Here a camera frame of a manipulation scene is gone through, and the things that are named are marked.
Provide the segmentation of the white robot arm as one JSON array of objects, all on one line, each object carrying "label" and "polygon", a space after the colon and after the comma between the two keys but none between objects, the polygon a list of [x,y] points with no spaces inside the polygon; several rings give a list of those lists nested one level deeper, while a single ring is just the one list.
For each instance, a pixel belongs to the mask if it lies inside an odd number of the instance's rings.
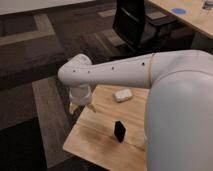
[{"label": "white robot arm", "polygon": [[147,88],[147,171],[213,171],[213,54],[178,50],[101,64],[78,54],[58,78],[76,105],[91,101],[93,85]]}]

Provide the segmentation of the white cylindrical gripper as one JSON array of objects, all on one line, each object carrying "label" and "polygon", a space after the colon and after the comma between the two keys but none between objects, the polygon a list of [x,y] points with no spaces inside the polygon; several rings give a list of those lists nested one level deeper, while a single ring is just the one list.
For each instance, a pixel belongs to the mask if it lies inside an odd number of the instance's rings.
[{"label": "white cylindrical gripper", "polygon": [[69,99],[73,103],[69,105],[69,113],[74,114],[78,106],[85,106],[96,113],[96,108],[91,102],[91,88],[89,85],[81,85],[78,87],[71,87],[69,90]]}]

